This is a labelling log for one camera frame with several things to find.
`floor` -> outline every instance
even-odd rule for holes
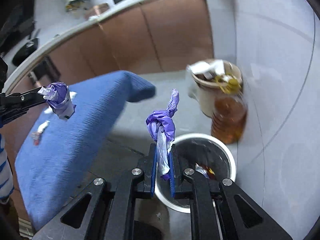
[[[180,94],[178,111],[173,117],[176,137],[193,132],[210,134],[210,118],[201,112],[196,100],[188,97],[185,71],[145,74],[142,77],[156,86],[156,96],[139,103],[127,103],[74,195],[96,177],[103,177],[108,181],[120,175],[123,170],[134,168],[138,159],[148,154],[153,140],[145,119],[153,110],[167,107],[173,88]],[[191,239],[190,214],[168,209],[156,197],[137,201],[135,219],[160,229],[164,240]]]

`crumpled wrapper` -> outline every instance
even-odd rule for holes
[[[172,89],[169,104],[166,110],[153,111],[146,119],[148,131],[155,142],[157,142],[157,163],[161,178],[168,180],[169,165],[168,153],[170,152],[170,142],[174,141],[175,126],[172,120],[177,111],[179,103],[179,93]]]
[[[42,87],[38,94],[43,95],[52,111],[62,120],[68,120],[75,112],[76,105],[72,104],[69,87],[65,83],[55,82]]]

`blue fabric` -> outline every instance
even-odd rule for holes
[[[125,102],[150,98],[155,87],[133,73],[117,71],[71,85],[70,91],[77,92],[72,117],[64,121],[41,113],[30,131],[50,121],[39,146],[28,136],[15,162],[22,198],[37,230],[58,213],[81,182]]]

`beige trash bin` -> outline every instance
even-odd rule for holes
[[[231,72],[238,79],[239,84],[242,87],[243,81],[242,81],[242,74],[240,69],[236,65],[225,60],[223,60],[223,64],[224,64],[226,73]],[[218,93],[221,92],[221,89],[216,82],[202,80],[194,74],[192,74],[192,77],[198,86],[195,98],[200,105],[201,111],[206,116],[211,118],[213,113],[213,107],[214,107],[214,98]],[[222,82],[220,83],[220,85],[225,87],[227,83]]]

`orange liquid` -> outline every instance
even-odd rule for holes
[[[221,97],[214,103],[211,135],[225,144],[238,141],[243,133],[247,107],[240,98]]]

